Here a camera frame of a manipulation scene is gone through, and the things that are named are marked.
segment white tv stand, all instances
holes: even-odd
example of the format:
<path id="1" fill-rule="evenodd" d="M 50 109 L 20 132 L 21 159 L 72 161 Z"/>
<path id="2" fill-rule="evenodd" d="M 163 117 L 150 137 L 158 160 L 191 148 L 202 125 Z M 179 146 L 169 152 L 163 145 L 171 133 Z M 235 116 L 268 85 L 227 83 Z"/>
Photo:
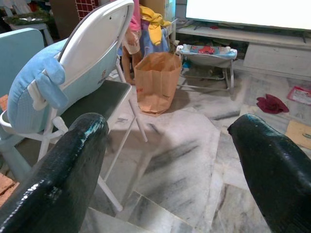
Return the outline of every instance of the white tv stand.
<path id="1" fill-rule="evenodd" d="M 244 60 L 234 62 L 235 70 L 247 70 L 311 81 L 311 38 L 248 32 L 241 29 L 191 25 L 177 33 L 249 42 Z"/>

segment chair leg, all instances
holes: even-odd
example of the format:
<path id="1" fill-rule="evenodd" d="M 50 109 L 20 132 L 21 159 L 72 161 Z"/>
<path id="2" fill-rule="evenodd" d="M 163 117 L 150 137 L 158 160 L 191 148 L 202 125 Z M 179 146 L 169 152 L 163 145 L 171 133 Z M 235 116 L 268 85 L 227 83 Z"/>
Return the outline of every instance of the chair leg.
<path id="1" fill-rule="evenodd" d="M 230 94 L 233 94 L 233 92 L 234 92 L 234 73 L 233 73 L 233 61 L 232 60 L 231 60 L 231 65 L 230 65 L 230 75 L 231 75 Z"/>
<path id="2" fill-rule="evenodd" d="M 107 197 L 109 198 L 109 200 L 111 200 L 111 202 L 114 204 L 114 206 L 116 207 L 116 209 L 118 211 L 122 211 L 123 210 L 123 206 L 119 203 L 119 201 L 116 199 L 116 197 L 113 195 L 113 193 L 111 192 L 111 190 L 109 189 L 109 187 L 107 186 L 106 182 L 101 178 L 101 176 L 99 175 L 98 180 L 97 180 L 97 184 L 100 186 L 100 188 L 106 193 Z"/>
<path id="3" fill-rule="evenodd" d="M 27 173 L 31 170 L 30 165 L 23 156 L 21 156 L 15 147 L 1 151 L 1 153 L 17 181 L 23 181 L 27 177 Z"/>
<path id="4" fill-rule="evenodd" d="M 117 68 L 117 72 L 118 72 L 118 75 L 119 75 L 121 81 L 122 81 L 123 83 L 126 83 L 124 74 L 123 74 L 122 69 L 121 69 L 121 66 L 120 66 L 120 60 L 119 60 L 119 59 L 117 59 L 116 68 Z M 136 122 L 137 122 L 137 124 L 138 124 L 139 131 L 140 131 L 140 133 L 141 133 L 141 135 L 142 135 L 142 137 L 143 137 L 143 139 L 144 139 L 144 142 L 148 142 L 148 138 L 147 138 L 147 136 L 146 136 L 146 133 L 145 133 L 143 124 L 141 123 L 141 121 L 140 121 L 140 119 L 139 119 L 138 112 L 137 112 L 137 110 L 135 109 L 133 102 L 132 102 L 131 100 L 129 100 L 129 102 L 130 102 L 130 106 L 131 106 L 132 112 L 133 112 L 134 116 L 136 117 Z"/>
<path id="5" fill-rule="evenodd" d="M 50 139 L 47 136 L 50 135 L 53 131 L 53 127 L 54 127 L 53 119 L 56 117 L 56 115 L 57 115 L 57 109 L 50 108 L 49 115 L 47 118 L 47 123 L 46 123 L 44 133 L 43 133 L 43 139 L 41 142 L 38 161 L 42 159 L 43 156 L 48 152 Z"/>
<path id="6" fill-rule="evenodd" d="M 144 139 L 144 142 L 148 142 L 148 138 L 146 136 L 146 133 L 145 133 L 145 130 L 144 130 L 144 126 L 141 123 L 140 118 L 138 116 L 138 112 L 137 112 L 136 108 L 134 107 L 132 100 L 129 100 L 129 102 L 130 102 L 130 106 L 131 106 L 132 112 L 133 112 L 134 116 L 136 117 L 136 122 L 138 124 L 139 131 L 140 131 L 140 133 L 141 133 L 141 135 L 142 135 L 142 137 Z"/>
<path id="7" fill-rule="evenodd" d="M 109 175 L 110 175 L 110 173 L 111 173 L 111 170 L 112 170 L 113 166 L 115 165 L 115 163 L 116 163 L 116 161 L 117 161 L 117 159 L 118 159 L 118 157 L 119 157 L 119 155 L 120 155 L 120 153 L 121 153 L 121 150 L 122 150 L 122 148 L 123 148 L 123 146 L 124 146 L 124 144 L 125 144 L 125 142 L 126 142 L 126 139 L 127 139 L 128 135 L 129 135 L 130 132 L 131 132 L 131 129 L 132 129 L 132 127 L 133 127 L 133 123 L 134 123 L 135 120 L 136 120 L 136 117 L 134 117 L 134 119 L 132 120 L 130 126 L 128 127 L 128 129 L 127 129 L 125 135 L 123 136 L 122 141 L 121 141 L 121 143 L 120 143 L 120 145 L 119 145 L 119 148 L 118 148 L 118 150 L 117 150 L 117 153 L 115 154 L 115 157 L 114 157 L 114 159 L 113 159 L 113 161 L 112 161 L 112 163 L 111 163 L 111 165 L 110 165 L 108 171 L 107 171 L 106 174 L 105 174 L 104 182 L 107 181 L 107 179 L 108 179 L 108 177 L 109 177 Z"/>

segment cardboard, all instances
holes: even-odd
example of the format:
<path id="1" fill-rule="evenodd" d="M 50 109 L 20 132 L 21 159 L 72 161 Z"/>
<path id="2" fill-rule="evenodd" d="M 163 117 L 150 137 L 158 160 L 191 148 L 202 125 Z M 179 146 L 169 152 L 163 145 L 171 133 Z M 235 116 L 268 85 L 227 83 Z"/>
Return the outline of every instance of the cardboard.
<path id="1" fill-rule="evenodd" d="M 135 82 L 142 112 L 158 116 L 169 109 L 180 71 L 179 57 L 168 52 L 151 53 L 138 63 Z"/>
<path id="2" fill-rule="evenodd" d="M 164 20 L 172 22 L 175 19 L 176 0 L 139 0 L 139 3 L 161 14 Z"/>
<path id="3" fill-rule="evenodd" d="M 293 142 L 311 149 L 311 127 L 291 120 L 285 133 Z"/>

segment red cloth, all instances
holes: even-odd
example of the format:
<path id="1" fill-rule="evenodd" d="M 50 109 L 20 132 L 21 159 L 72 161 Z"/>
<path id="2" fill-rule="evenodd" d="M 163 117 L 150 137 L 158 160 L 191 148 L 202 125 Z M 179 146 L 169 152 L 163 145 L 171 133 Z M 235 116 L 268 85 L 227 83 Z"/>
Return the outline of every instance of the red cloth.
<path id="1" fill-rule="evenodd" d="M 281 112 L 288 113 L 290 110 L 286 105 L 277 97 L 266 94 L 266 98 L 257 98 L 257 106 L 265 113 L 278 114 Z"/>

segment wall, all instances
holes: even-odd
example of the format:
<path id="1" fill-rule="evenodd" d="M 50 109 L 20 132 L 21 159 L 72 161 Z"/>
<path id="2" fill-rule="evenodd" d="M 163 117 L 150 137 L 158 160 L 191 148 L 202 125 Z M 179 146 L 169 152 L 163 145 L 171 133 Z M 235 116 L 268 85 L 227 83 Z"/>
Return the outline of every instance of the wall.
<path id="1" fill-rule="evenodd" d="M 187 0 L 176 0 L 176 18 L 186 17 Z"/>

